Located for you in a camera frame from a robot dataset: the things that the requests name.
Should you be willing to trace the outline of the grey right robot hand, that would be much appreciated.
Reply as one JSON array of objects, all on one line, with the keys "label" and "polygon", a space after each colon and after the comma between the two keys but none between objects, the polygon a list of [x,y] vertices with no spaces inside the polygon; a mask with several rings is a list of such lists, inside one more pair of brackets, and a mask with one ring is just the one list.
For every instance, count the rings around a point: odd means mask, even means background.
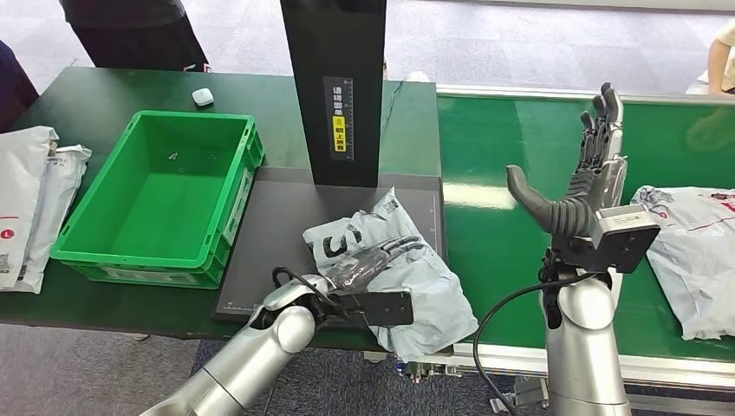
[{"label": "grey right robot hand", "polygon": [[544,232],[559,237],[588,237],[595,213],[621,203],[628,161],[621,153],[623,104],[606,81],[592,100],[595,115],[580,115],[578,161],[566,192],[549,200],[529,186],[519,166],[505,167],[507,189]]}]

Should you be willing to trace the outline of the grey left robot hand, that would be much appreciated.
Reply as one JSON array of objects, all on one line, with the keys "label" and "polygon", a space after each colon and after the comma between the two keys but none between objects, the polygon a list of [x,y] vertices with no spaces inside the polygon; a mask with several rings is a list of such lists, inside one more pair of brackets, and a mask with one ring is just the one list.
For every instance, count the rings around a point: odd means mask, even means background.
[{"label": "grey left robot hand", "polygon": [[422,250],[426,243],[420,236],[390,238],[377,245],[359,249],[334,264],[325,277],[334,289],[348,293],[365,291],[388,265],[412,250]]}]

